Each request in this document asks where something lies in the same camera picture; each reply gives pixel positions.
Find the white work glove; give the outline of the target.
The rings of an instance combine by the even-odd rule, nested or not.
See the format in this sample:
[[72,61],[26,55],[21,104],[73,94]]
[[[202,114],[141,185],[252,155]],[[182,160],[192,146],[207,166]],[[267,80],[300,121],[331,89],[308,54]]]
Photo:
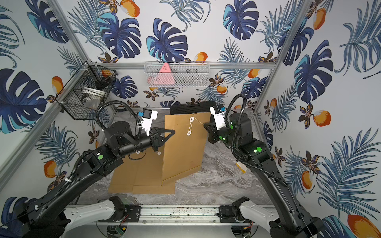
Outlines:
[[247,171],[247,169],[248,169],[247,166],[244,165],[244,164],[241,163],[241,162],[237,162],[237,163],[236,163],[236,166],[242,171],[243,174],[245,174],[246,171]]

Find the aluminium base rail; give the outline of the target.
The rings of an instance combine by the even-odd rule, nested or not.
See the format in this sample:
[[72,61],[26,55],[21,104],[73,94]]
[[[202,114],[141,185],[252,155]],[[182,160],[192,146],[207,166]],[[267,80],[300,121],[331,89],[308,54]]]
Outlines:
[[90,223],[105,223],[115,226],[137,225],[212,225],[212,224],[251,224],[263,228],[271,221],[280,218],[280,213],[272,207],[261,206],[252,201],[245,201],[240,206],[200,205],[125,205],[117,209],[110,200],[93,205],[68,207],[64,210],[70,219],[67,229],[74,229]]

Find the black round tape roll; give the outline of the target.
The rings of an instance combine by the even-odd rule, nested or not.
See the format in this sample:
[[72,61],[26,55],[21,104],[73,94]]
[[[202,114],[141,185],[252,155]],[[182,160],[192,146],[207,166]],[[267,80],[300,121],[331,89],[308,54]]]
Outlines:
[[116,112],[125,112],[125,111],[127,111],[125,106],[120,105],[116,107]]

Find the brown kraft file bag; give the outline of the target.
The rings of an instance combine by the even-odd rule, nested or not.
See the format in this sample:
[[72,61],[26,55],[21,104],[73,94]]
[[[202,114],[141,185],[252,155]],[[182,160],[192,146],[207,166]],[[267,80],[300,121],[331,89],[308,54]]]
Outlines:
[[109,193],[132,193],[140,160],[123,159],[123,163],[113,171],[108,188]]

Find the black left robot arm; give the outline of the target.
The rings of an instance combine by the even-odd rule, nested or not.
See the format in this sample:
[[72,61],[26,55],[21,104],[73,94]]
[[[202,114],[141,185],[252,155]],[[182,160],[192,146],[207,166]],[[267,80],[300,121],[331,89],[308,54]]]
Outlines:
[[[124,106],[135,118],[139,126],[136,134],[132,133],[130,124],[125,121],[115,122],[109,127],[101,123],[101,111],[115,104]],[[70,211],[68,205],[87,188],[122,165],[125,157],[149,148],[158,151],[175,134],[174,130],[148,127],[147,123],[154,118],[154,113],[144,109],[136,114],[127,103],[118,100],[99,106],[95,113],[95,121],[104,131],[106,144],[80,155],[69,176],[47,194],[14,208],[15,221],[20,223],[18,237],[60,238],[69,230],[94,220],[122,220],[125,208],[118,198],[105,200],[104,205],[97,204],[100,215],[96,215],[96,209],[91,206],[87,207],[90,210],[89,215],[85,215],[82,212]]]

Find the clear wall shelf basket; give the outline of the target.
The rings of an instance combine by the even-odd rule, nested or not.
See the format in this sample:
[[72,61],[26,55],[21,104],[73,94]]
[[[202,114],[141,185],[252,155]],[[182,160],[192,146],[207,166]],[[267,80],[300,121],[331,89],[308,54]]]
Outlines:
[[[144,64],[144,73],[147,78],[159,73],[165,62],[149,61]],[[172,74],[176,81],[171,86],[152,86],[152,87],[205,87],[209,85],[209,62],[201,61],[183,61],[167,62],[170,65]]]

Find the black plastic tool case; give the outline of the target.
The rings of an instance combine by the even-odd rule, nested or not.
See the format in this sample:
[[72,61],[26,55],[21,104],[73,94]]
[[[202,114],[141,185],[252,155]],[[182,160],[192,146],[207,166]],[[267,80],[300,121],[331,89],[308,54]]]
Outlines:
[[196,104],[179,104],[170,107],[171,115],[184,115],[184,114],[196,114],[196,113],[209,113],[210,108],[216,106],[214,101],[204,101]]

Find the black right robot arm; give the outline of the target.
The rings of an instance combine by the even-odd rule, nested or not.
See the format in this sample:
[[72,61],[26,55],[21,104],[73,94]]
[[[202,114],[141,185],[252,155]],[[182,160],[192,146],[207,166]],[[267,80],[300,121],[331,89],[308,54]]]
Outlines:
[[204,124],[208,142],[222,142],[230,149],[237,162],[245,165],[261,182],[276,212],[266,210],[247,197],[232,204],[234,220],[250,220],[267,230],[273,238],[316,238],[325,225],[313,217],[292,193],[282,177],[267,146],[254,137],[252,121],[245,113],[247,98],[236,95],[230,104],[210,107],[211,120]]

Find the pink triangular item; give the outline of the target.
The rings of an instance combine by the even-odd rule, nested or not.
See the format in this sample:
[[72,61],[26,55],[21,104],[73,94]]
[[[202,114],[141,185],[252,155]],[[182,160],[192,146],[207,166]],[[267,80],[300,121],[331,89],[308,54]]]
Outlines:
[[170,65],[167,62],[163,64],[159,73],[150,76],[147,82],[151,86],[171,86],[176,83]]

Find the brown file bag stack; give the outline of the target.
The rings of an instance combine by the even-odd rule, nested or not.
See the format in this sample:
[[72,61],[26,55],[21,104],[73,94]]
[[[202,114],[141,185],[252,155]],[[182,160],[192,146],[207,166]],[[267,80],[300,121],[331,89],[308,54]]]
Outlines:
[[163,186],[172,186],[200,171],[207,142],[203,125],[210,121],[210,116],[210,113],[165,116],[165,128],[175,134],[164,145]]

